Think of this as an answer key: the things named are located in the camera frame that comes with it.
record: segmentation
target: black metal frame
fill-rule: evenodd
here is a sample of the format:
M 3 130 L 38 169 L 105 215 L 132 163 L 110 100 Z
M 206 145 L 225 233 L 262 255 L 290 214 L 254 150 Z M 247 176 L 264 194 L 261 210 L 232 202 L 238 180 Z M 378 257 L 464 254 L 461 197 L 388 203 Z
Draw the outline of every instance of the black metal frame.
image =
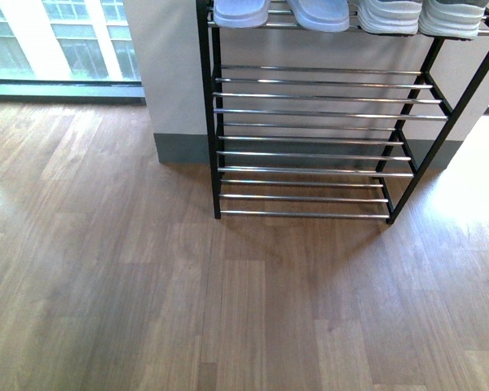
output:
M 460 116 L 466 109 L 469 101 L 473 98 L 475 92 L 478 87 L 482 83 L 484 77 L 489 72 L 489 51 L 487 52 L 485 58 L 481 62 L 478 70 L 474 74 L 472 80 L 467 85 L 464 93 L 460 97 L 458 103 L 452 107 L 451 104 L 447 101 L 443 92 L 438 87 L 438 84 L 435 82 L 433 76 L 431 75 L 431 68 L 434 65 L 435 60 L 438 57 L 438 53 L 441 51 L 443 43 L 446 38 L 436 37 L 428 54 L 425 57 L 424 63 L 421 66 L 419 72 L 415 72 L 416 80 L 413 85 L 410 87 L 410 93 L 407 97 L 407 103 L 403 105 L 402 111 L 399 116 L 387 116 L 381 115 L 382 118 L 396 118 L 396 124 L 394 128 L 384 129 L 391 130 L 390 136 L 385 143 L 381 143 L 385 145 L 382 154 L 380 155 L 380 160 L 377 164 L 375 171 L 350 171 L 350 170 L 341 170 L 341 169 L 272 169 L 269 167 L 226 167 L 225 156 L 229 153 L 226 152 L 225 149 L 225 139 L 228 137 L 224 137 L 224 130 L 226 125 L 238 125 L 224 122 L 225 113 L 235 113 L 235 112 L 247 112 L 247 113 L 259 113 L 264 115 L 289 115 L 289 116 L 331 116 L 331 117 L 360 117 L 362 118 L 362 114 L 356 113 L 334 113 L 334 112 L 281 112 L 281 111 L 268 111 L 268 110 L 228 110 L 223 108 L 223 97 L 218 96 L 217 93 L 222 93 L 222 82 L 223 81 L 232 81 L 222 79 L 222 64 L 221 64 L 221 39 L 219 27 L 215 25 L 215 23 L 209 20 L 210 13 L 210 0 L 196 0 L 197 5 L 197 20 L 198 20 L 198 32 L 199 32 L 199 43 L 200 43 L 200 61 L 201 61 L 201 69 L 202 69 L 202 77 L 203 77 L 203 87 L 204 87 L 204 95 L 205 95 L 205 116 L 206 116 L 206 126 L 208 132 L 208 144 L 209 144 L 209 158 L 210 158 L 210 171 L 212 177 L 212 191 L 214 198 L 214 216 L 215 218 L 221 218 L 222 210 L 220 205 L 220 198 L 223 199 L 241 199 L 241 200 L 299 200 L 301 202 L 306 201 L 314 201 L 314 202 L 348 202 L 348 203 L 378 203 L 385 204 L 387 207 L 387 215 L 383 214 L 332 214 L 332 213 L 285 213 L 285 212 L 255 212 L 255 211 L 223 211 L 226 214 L 244 214 L 244 215 L 258 215 L 258 216 L 292 216 L 292 217 L 339 217 L 339 218 L 377 218 L 384 219 L 388 224 L 394 223 L 397 216 L 402 211 L 404 205 L 408 202 L 409 197 L 413 193 L 416 188 L 416 185 L 419 183 L 421 178 L 423 177 L 425 171 L 429 168 L 431 162 L 437 155 L 447 136 L 455 126 L 455 124 L 460 119 Z M 484 24 L 489 28 L 489 10 L 486 10 L 484 19 Z M 300 26 L 296 24 L 275 24 L 271 23 L 265 26 L 267 29 L 300 29 Z M 352 27 L 352 30 L 358 30 L 358 27 Z M 482 33 L 482 35 L 489 35 L 489 30 L 486 30 Z M 310 68 L 301 68 L 304 69 L 305 72 L 310 71 Z M 348 72 L 348 70 L 338 70 L 338 72 Z M 317 69 L 317 72 L 323 72 L 322 69 Z M 239 82 L 254 82 L 253 79 L 241 79 Z M 271 82 L 282 84 L 283 81 L 274 80 Z M 434 99 L 438 100 L 438 106 L 442 110 L 445 115 L 445 119 L 436 116 L 436 117 L 427 117 L 427 116 L 411 116 L 410 113 L 412 108 L 414 107 L 415 101 L 418 99 L 419 93 L 421 89 L 427 88 L 430 90 L 431 95 Z M 277 96 L 276 98 L 286 99 L 286 96 Z M 337 97 L 310 97 L 311 98 L 326 98 L 326 99 L 339 99 Z M 429 151 L 427 152 L 424 160 L 417 164 L 415 156 L 412 153 L 412 149 L 409 147 L 409 143 L 406 140 L 406 137 L 403 132 L 403 128 L 406 125 L 409 119 L 417 119 L 417 120 L 433 120 L 438 121 L 445 120 L 445 124 L 440 130 L 438 137 L 433 141 L 433 144 Z M 262 124 L 247 124 L 253 126 L 260 126 Z M 275 127 L 275 124 L 265 124 L 266 127 Z M 333 129 L 333 126 L 324 127 L 323 129 Z M 284 141 L 292 141 L 291 138 L 285 137 Z M 391 152 L 394 150 L 396 146 L 400 146 L 403 149 L 403 155 L 405 156 L 403 160 L 405 160 L 410 167 L 412 174 L 387 174 L 384 173 L 384 168 L 388 160 L 392 159 L 390 157 Z M 237 152 L 237 154 L 242 155 L 255 155 L 255 156 L 282 156 L 286 154 L 264 154 L 264 153 L 254 153 L 254 152 Z M 288 154 L 289 156 L 298 156 L 299 154 Z M 327 156 L 327 155 L 315 155 L 310 154 L 309 157 L 322 157 L 322 158 L 334 158 L 336 156 Z M 372 156 L 351 156 L 355 159 L 372 159 Z M 374 179 L 380 183 L 378 185 L 381 188 L 381 193 L 385 197 L 384 199 L 374 199 L 374 200 L 358 200 L 358 199 L 330 199 L 323 197 L 315 197 L 311 199 L 311 197 L 285 197 L 285 196 L 262 196 L 262 195 L 223 195 L 221 194 L 222 183 L 234 183 L 234 182 L 242 182 L 241 184 L 267 184 L 267 185 L 275 185 L 278 184 L 280 186 L 330 186 L 330 187 L 353 187 L 348 184 L 326 184 L 324 182 L 294 182 L 290 184 L 288 182 L 275 182 L 275 181 L 222 181 L 222 176 L 226 172 L 277 172 L 282 174 L 318 174 L 318 175 L 345 175 L 352 174 L 354 176 L 365 176 L 371 179 Z M 410 183 L 405 189 L 404 193 L 400 197 L 399 201 L 394 204 L 391 197 L 390 191 L 387 186 L 385 178 L 391 176 L 409 176 L 412 177 Z

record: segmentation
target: shoe sole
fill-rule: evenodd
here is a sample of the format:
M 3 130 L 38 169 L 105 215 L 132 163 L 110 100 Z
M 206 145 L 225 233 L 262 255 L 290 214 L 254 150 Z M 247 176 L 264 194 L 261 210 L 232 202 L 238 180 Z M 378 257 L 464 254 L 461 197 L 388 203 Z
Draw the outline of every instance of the shoe sole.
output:
M 268 8 L 270 1 L 265 2 L 264 6 L 255 12 L 251 12 L 245 15 L 222 15 L 218 12 L 217 3 L 214 7 L 214 22 L 219 27 L 225 27 L 229 29 L 246 29 L 259 27 L 265 24 L 268 20 Z
M 341 31 L 346 31 L 350 27 L 350 13 L 348 8 L 346 8 L 346 13 L 336 20 L 323 22 L 322 20 L 317 20 L 314 16 L 309 15 L 299 1 L 288 0 L 288 4 L 290 5 L 290 8 L 292 8 L 297 22 L 305 29 L 323 31 L 326 33 L 339 33 Z
M 419 2 L 381 2 L 363 0 L 358 3 L 360 26 L 371 34 L 414 35 L 422 4 Z
M 485 9 L 469 4 L 442 4 L 426 0 L 418 29 L 433 37 L 474 39 Z

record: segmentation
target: white wall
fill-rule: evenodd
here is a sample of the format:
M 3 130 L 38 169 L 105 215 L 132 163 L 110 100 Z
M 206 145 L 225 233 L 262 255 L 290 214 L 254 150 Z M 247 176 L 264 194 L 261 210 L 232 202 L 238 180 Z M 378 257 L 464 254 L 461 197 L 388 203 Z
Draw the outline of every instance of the white wall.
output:
M 154 133 L 204 134 L 195 0 L 125 0 L 125 4 Z M 228 64 L 414 70 L 420 67 L 430 42 L 430 38 L 422 36 L 401 38 L 364 33 L 222 30 L 223 62 Z M 433 74 L 451 101 L 460 96 L 488 47 L 487 37 L 474 42 L 446 43 Z M 357 81 L 359 78 L 342 80 Z M 359 92 L 363 94 L 363 91 L 354 90 L 346 93 Z M 392 96 L 395 93 L 405 94 L 405 91 L 391 91 Z M 489 75 L 450 139 L 464 140 L 488 104 Z M 304 103 L 304 107 L 318 108 L 315 103 Z M 359 107 L 343 103 L 335 104 L 335 108 L 351 112 L 380 111 L 380 106 L 371 104 Z M 399 108 L 393 105 L 383 110 L 397 112 Z M 424 112 L 423 108 L 414 110 L 413 113 Z M 414 139 L 432 139 L 438 133 L 438 126 L 429 122 L 410 123 L 406 129 L 407 136 Z

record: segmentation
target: shoe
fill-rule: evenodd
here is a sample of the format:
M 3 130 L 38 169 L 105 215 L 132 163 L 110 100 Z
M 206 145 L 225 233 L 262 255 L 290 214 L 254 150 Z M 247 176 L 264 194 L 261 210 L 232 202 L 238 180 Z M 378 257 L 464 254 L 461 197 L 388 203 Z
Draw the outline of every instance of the shoe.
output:
M 268 20 L 270 0 L 214 0 L 214 22 L 230 29 L 258 27 Z
M 424 0 L 418 28 L 425 35 L 473 39 L 489 0 Z
M 287 0 L 297 22 L 309 30 L 336 33 L 350 27 L 346 0 Z
M 371 34 L 413 35 L 418 32 L 422 0 L 351 0 L 362 30 Z

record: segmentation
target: rack leg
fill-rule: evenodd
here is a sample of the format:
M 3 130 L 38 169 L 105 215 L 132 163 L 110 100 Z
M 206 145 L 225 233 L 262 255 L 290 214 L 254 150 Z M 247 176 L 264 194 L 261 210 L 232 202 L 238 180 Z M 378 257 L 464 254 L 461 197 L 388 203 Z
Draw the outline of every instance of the rack leg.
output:
M 206 0 L 196 0 L 197 8 L 197 31 L 199 33 L 199 48 L 201 60 L 201 75 L 203 78 L 203 92 L 205 96 L 205 118 L 206 131 L 209 142 L 210 176 L 212 177 L 212 197 L 214 200 L 214 216 L 221 218 L 221 205 L 219 203 L 219 192 L 221 191 L 221 180 L 218 173 L 218 158 L 216 154 L 216 135 L 214 122 L 214 98 L 212 96 L 213 83 L 210 67 L 210 43 L 209 25 L 207 20 L 208 9 Z
M 435 38 L 433 40 L 433 43 L 431 44 L 430 50 L 428 51 L 427 55 L 425 56 L 424 63 L 421 66 L 421 75 L 416 77 L 416 80 L 413 84 L 415 84 L 415 85 L 424 84 L 425 74 L 428 73 L 431 70 L 431 68 L 433 67 L 434 61 L 437 59 L 438 53 L 440 52 L 440 49 L 442 49 L 443 43 L 444 43 L 444 40 L 442 38 Z M 416 98 L 418 98 L 419 93 L 420 93 L 420 90 L 411 90 L 407 97 L 409 99 L 416 99 Z M 412 103 L 404 104 L 400 114 L 407 115 L 407 114 L 411 113 L 412 109 L 413 109 Z M 398 139 L 400 139 L 400 141 L 403 141 L 401 138 L 403 138 L 403 127 L 404 127 L 404 125 L 406 125 L 406 120 L 398 120 L 394 126 L 394 131 L 393 131 L 393 133 L 391 133 L 390 139 L 388 141 L 397 141 Z M 393 148 L 394 148 L 393 146 L 385 147 L 384 151 L 382 152 L 382 156 L 387 157 L 387 156 L 391 155 Z M 412 158 L 409 161 L 409 165 L 412 169 L 412 172 L 415 173 L 417 167 L 416 167 L 415 159 L 412 157 L 411 151 L 404 149 L 404 152 L 406 152 L 407 157 Z M 387 163 L 387 160 L 379 161 L 377 168 L 376 168 L 376 171 L 379 173 L 381 171 L 383 171 L 386 163 Z
M 482 63 L 478 67 L 478 70 L 474 74 L 473 79 L 471 80 L 471 82 L 465 89 L 464 93 L 460 97 L 460 100 L 458 101 L 458 104 L 455 106 L 451 117 L 440 131 L 438 137 L 434 140 L 433 145 L 431 146 L 427 155 L 425 155 L 424 161 L 422 161 L 420 167 L 416 171 L 415 176 L 407 186 L 402 197 L 400 198 L 399 203 L 395 207 L 394 212 L 391 214 L 390 218 L 388 219 L 387 221 L 388 224 L 394 223 L 395 219 L 402 211 L 403 206 L 406 204 L 406 202 L 408 202 L 409 197 L 415 190 L 416 185 L 424 176 L 425 171 L 431 164 L 431 161 L 433 161 L 434 157 L 438 153 L 438 150 L 440 149 L 444 141 L 446 141 L 447 136 L 449 135 L 449 133 L 451 132 L 455 124 L 460 119 L 460 116 L 464 112 L 465 108 L 467 108 L 467 105 L 473 98 L 480 84 L 482 84 L 482 81 L 488 72 L 489 72 L 489 51 L 487 52 L 486 57 L 483 59 Z
M 221 72 L 221 33 L 220 33 L 219 29 L 212 29 L 212 56 L 214 59 L 214 72 L 213 72 L 214 91 L 222 92 L 222 85 L 220 83 L 215 83 L 216 77 L 222 77 L 222 72 Z M 215 99 L 215 107 L 216 108 L 223 108 L 223 101 L 222 101 L 221 97 L 217 97 Z M 224 140 L 221 140 L 220 138 L 218 138 L 218 136 L 224 136 L 225 135 L 224 115 L 218 113 L 216 118 L 217 118 L 216 138 L 217 138 L 218 150 L 224 151 L 225 150 L 225 142 L 224 142 Z M 219 162 L 219 167 L 224 167 L 226 165 L 225 156 L 223 156 L 223 155 L 219 156 L 218 162 Z

